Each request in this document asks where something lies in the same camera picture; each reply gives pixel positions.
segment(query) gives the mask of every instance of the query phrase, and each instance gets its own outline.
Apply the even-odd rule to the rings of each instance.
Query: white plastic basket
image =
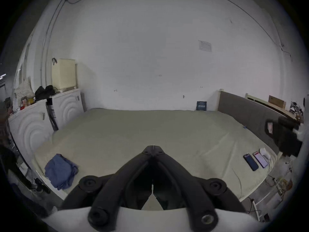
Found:
[[[52,65],[52,85],[58,90],[76,86],[75,60],[57,60]]]

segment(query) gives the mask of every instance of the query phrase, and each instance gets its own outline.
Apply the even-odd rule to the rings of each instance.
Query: cabinet door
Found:
[[[27,164],[32,167],[33,153],[53,133],[45,104],[36,106],[9,121],[14,141]]]
[[[80,92],[75,92],[64,97],[56,98],[53,100],[52,104],[59,129],[62,129],[67,123],[77,118],[84,112]]]

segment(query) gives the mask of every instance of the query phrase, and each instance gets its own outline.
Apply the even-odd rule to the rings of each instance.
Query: gray upholstered headboard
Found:
[[[276,154],[279,153],[273,139],[265,133],[265,121],[278,122],[278,118],[282,116],[280,113],[260,103],[224,91],[220,91],[218,111],[232,116],[266,143]]]

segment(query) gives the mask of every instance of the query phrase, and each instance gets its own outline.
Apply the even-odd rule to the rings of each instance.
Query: blue phone case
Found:
[[[255,171],[259,168],[259,165],[255,162],[255,160],[252,158],[250,154],[245,154],[243,158],[246,160],[246,162],[249,164],[250,168]]]

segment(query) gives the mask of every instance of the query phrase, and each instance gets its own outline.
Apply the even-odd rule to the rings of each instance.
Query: small blue box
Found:
[[[205,101],[198,101],[196,103],[196,110],[203,110],[203,111],[206,111],[206,105],[207,105],[207,102]]]

